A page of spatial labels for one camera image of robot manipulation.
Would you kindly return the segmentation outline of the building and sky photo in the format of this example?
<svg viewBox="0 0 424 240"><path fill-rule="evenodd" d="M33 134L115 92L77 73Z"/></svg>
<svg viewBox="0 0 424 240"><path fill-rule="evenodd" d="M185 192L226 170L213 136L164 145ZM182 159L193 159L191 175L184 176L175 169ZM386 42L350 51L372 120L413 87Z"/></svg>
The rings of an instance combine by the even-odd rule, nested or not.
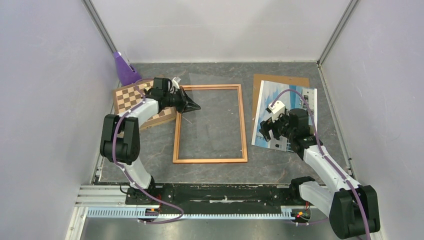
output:
<svg viewBox="0 0 424 240"><path fill-rule="evenodd" d="M265 137L260 133L260 123L271 117L271 114L266 111L266 108L277 99L278 102L282 102L285 105L285 109L288 111L297 108L306 110L307 106L302 100L304 98L312 112L313 120L308 120L309 126L312 126L312 122L315 124L318 123L318 114L316 113L318 90L316 88L277 83L268 80L261 80L257 90L258 97L253 101L256 104L256 108L252 111L253 130L251 144L266 149L291 152L291 144L287 138L280 137L277 140L271 133L271 140L266 141Z"/></svg>

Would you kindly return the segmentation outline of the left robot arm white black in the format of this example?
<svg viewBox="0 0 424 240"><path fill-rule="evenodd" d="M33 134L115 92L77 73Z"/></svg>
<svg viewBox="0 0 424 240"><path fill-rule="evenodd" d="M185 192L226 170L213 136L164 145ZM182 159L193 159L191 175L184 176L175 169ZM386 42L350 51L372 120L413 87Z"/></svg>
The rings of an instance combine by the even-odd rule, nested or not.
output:
<svg viewBox="0 0 424 240"><path fill-rule="evenodd" d="M140 91L141 101L120 114L104 117L99 152L114 163L127 177L137 196L145 204L153 203L157 191L151 187L154 179L140 160L140 127L166 108L180 113L198 111L195 103L176 79L155 77L149 89Z"/></svg>

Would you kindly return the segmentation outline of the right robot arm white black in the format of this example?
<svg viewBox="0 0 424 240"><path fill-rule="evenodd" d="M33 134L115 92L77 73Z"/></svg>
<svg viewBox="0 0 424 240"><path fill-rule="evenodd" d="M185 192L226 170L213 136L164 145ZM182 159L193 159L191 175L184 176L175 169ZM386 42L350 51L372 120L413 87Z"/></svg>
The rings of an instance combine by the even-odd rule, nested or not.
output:
<svg viewBox="0 0 424 240"><path fill-rule="evenodd" d="M267 107L270 118L260 122L259 132L268 142L287 138L301 160L319 175L326 187L310 176L291 181L289 199L307 201L328 217L340 239L359 237L381 229L378 195L370 185L362 185L347 174L329 155L322 141L311 131L309 112L302 108Z"/></svg>

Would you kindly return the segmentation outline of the wooden picture frame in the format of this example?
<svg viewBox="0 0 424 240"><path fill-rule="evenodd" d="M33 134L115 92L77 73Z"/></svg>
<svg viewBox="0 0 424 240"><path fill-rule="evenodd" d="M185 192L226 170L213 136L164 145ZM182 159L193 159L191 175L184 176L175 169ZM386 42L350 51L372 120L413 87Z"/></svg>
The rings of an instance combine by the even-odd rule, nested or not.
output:
<svg viewBox="0 0 424 240"><path fill-rule="evenodd" d="M204 85L181 85L185 91L206 91L206 90L237 90L238 112L239 112L239 127L241 139L241 158L194 158L194 159L179 159L180 136L182 114L176 113L175 119L175 135L173 144L173 164L229 164L229 163L247 163L248 150L246 139L246 126L244 117L244 106L241 84L204 84Z"/></svg>

